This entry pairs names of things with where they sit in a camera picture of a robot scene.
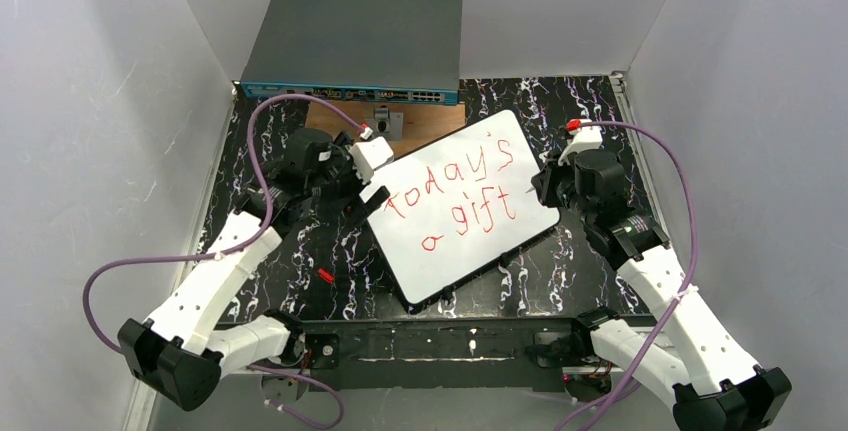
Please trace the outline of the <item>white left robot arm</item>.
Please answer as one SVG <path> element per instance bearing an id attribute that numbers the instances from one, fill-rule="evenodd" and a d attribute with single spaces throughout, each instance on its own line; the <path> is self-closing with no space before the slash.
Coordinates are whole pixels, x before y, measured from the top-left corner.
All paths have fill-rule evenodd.
<path id="1" fill-rule="evenodd" d="M 226 330 L 216 325 L 258 266 L 318 203 L 337 205 L 358 225 L 389 193 L 363 200 L 376 170 L 391 163 L 382 137 L 355 142 L 312 128 L 295 131 L 282 158 L 261 165 L 257 181 L 237 201 L 210 249 L 177 289 L 148 317 L 127 320 L 118 342 L 131 374 L 184 411 L 200 407 L 219 381 L 256 362 L 286 366 L 307 355 L 301 321 L 268 310 Z"/>

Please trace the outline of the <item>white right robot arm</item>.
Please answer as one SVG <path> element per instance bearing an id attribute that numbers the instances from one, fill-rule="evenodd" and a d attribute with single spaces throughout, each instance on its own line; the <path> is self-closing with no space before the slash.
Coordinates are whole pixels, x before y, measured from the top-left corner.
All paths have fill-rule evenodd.
<path id="1" fill-rule="evenodd" d="M 761 430 L 774 422 L 792 391 L 789 378 L 763 367 L 721 324 L 652 213 L 629 204 L 613 153 L 549 158 L 531 183 L 542 205 L 581 219 L 590 246 L 640 297 L 674 348 L 665 351 L 601 307 L 578 316 L 574 351 L 621 366 L 671 410 L 681 430 Z"/>

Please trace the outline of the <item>red marker cap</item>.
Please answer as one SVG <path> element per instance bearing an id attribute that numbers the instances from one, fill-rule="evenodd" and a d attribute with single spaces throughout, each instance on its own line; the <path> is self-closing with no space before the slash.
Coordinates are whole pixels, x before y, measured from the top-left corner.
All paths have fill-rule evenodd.
<path id="1" fill-rule="evenodd" d="M 333 284 L 336 282 L 335 276 L 323 268 L 318 269 L 318 275 L 324 282 L 328 284 Z"/>

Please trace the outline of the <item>white whiteboard black frame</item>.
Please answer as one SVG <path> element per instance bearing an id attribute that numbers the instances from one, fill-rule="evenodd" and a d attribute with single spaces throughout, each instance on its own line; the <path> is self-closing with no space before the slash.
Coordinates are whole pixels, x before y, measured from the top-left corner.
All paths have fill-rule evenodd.
<path id="1" fill-rule="evenodd" d="M 540 170 L 516 114 L 496 112 L 376 171 L 389 196 L 368 218 L 401 299 L 424 305 L 554 228 L 531 186 Z"/>

